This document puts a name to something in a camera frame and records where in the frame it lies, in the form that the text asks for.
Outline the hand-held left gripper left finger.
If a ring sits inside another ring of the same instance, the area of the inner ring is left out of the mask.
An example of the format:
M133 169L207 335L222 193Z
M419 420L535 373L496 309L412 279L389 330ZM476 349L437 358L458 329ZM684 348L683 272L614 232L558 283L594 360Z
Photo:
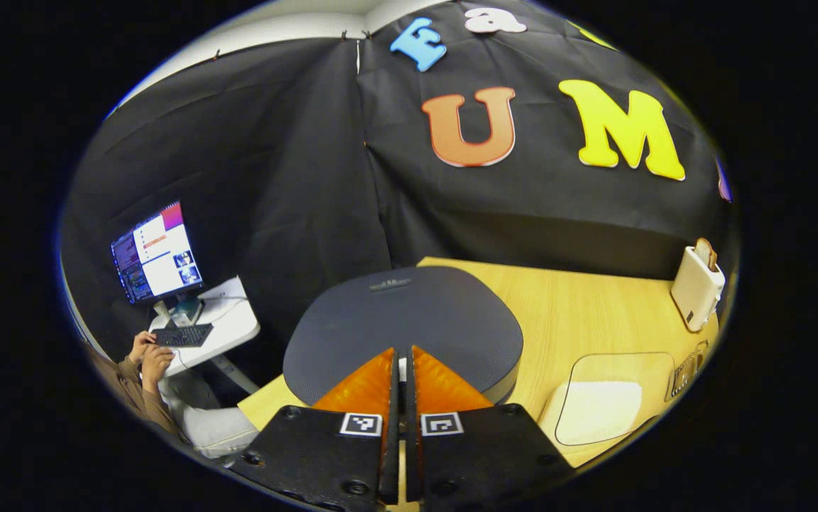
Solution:
M398 502L398 356L388 348L312 407L282 406L230 463L244 479L336 511Z

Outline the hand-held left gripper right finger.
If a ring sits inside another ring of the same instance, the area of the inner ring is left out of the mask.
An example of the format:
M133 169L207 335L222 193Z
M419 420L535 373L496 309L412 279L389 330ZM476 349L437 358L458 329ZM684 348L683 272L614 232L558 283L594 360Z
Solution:
M494 405L418 346L405 401L405 497L422 509L509 508L574 476L522 405Z

